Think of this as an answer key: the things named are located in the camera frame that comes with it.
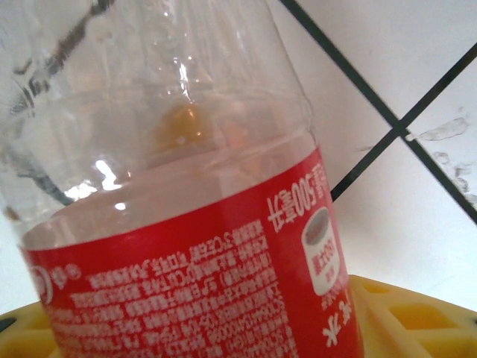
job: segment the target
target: red label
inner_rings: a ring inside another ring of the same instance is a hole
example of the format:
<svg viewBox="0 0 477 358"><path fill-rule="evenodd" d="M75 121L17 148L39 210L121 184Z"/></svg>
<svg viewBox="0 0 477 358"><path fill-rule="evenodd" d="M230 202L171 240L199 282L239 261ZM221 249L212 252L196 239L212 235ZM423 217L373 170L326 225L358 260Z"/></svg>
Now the red label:
<svg viewBox="0 0 477 358"><path fill-rule="evenodd" d="M65 358L362 357L319 151L191 213L24 255Z"/></svg>

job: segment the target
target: yellow plastic tray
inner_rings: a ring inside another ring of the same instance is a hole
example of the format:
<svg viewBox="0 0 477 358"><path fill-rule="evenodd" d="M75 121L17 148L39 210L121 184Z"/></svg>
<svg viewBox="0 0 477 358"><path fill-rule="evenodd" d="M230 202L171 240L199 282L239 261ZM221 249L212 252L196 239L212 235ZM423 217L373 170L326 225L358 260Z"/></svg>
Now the yellow plastic tray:
<svg viewBox="0 0 477 358"><path fill-rule="evenodd" d="M477 358L477 313L351 276L367 358ZM60 358L40 304L0 316L0 358Z"/></svg>

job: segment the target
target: clear plastic bottle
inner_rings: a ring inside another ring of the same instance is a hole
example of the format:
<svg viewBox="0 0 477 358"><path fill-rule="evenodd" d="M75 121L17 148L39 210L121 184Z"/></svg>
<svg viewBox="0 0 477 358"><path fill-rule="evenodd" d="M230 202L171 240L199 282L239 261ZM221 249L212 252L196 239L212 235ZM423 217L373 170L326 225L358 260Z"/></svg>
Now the clear plastic bottle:
<svg viewBox="0 0 477 358"><path fill-rule="evenodd" d="M24 0L5 212L64 357L362 357L264 1Z"/></svg>

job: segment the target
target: coffee cup icon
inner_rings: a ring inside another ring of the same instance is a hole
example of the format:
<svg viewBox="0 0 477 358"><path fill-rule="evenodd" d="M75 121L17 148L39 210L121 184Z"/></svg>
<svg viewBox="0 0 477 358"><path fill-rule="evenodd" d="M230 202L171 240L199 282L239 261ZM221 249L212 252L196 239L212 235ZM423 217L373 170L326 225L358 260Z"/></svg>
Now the coffee cup icon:
<svg viewBox="0 0 477 358"><path fill-rule="evenodd" d="M340 256L327 208L319 209L308 220L302 234L303 250L313 290L325 295L338 279Z"/></svg>

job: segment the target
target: white wall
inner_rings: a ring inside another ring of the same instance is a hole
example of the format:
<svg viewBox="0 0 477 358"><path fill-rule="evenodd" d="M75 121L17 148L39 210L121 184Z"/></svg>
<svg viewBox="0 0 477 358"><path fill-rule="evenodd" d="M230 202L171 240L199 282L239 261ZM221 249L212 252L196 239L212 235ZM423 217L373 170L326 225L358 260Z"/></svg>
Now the white wall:
<svg viewBox="0 0 477 358"><path fill-rule="evenodd" d="M334 186L391 128L278 0L269 3L315 108ZM477 1L300 3L400 118L477 41ZM463 119L462 134L439 141L421 136L420 142L469 199L477 195L476 83L474 61L409 128L419 136ZM451 130L441 132L452 136ZM344 192L336 209L350 273L477 310L476 224L401 139ZM0 233L2 313L37 298L4 219Z"/></svg>

